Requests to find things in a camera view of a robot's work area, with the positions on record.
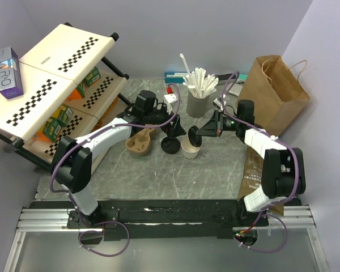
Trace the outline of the black plastic cup lid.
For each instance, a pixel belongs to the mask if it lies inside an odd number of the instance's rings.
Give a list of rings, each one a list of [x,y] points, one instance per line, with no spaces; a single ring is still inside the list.
[[[161,141],[161,149],[166,154],[176,154],[180,150],[180,141],[177,138],[168,138],[165,137]]]

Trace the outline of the white paper coffee cup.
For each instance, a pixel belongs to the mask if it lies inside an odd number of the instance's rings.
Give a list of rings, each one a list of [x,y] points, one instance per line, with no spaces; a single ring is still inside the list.
[[[199,150],[201,149],[200,147],[193,146],[190,143],[188,136],[183,137],[180,144],[181,144],[182,155],[187,160],[195,159]]]

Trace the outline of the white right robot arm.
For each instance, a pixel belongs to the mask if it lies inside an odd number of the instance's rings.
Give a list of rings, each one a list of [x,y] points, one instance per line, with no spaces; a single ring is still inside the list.
[[[224,131],[234,131],[239,140],[262,158],[261,185],[240,198],[240,209],[236,212],[236,219],[243,226],[256,219],[256,212],[303,194],[306,189],[302,150],[286,147],[254,121],[254,102],[240,100],[234,116],[214,110],[209,121],[195,131],[197,138],[219,137]]]

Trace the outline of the brown paper bag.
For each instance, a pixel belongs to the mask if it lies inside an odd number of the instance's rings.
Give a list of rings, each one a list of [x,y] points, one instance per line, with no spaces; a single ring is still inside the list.
[[[239,100],[254,102],[255,123],[280,136],[310,101],[310,96],[279,55],[253,62]]]

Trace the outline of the brown pulp cup carrier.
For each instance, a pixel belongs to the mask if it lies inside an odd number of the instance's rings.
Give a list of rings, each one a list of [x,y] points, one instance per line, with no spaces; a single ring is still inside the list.
[[[142,129],[125,142],[126,149],[133,155],[145,156],[151,149],[151,139],[157,135],[158,129]]]

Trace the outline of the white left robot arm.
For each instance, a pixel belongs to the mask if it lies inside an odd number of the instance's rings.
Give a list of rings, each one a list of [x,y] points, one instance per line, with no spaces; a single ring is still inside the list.
[[[132,137],[141,129],[161,128],[167,135],[184,135],[178,111],[179,93],[165,94],[162,102],[151,91],[141,91],[134,103],[105,126],[75,139],[62,137],[51,164],[51,181],[62,186],[72,200],[80,221],[96,227],[101,221],[101,207],[89,189],[92,162],[105,150]]]

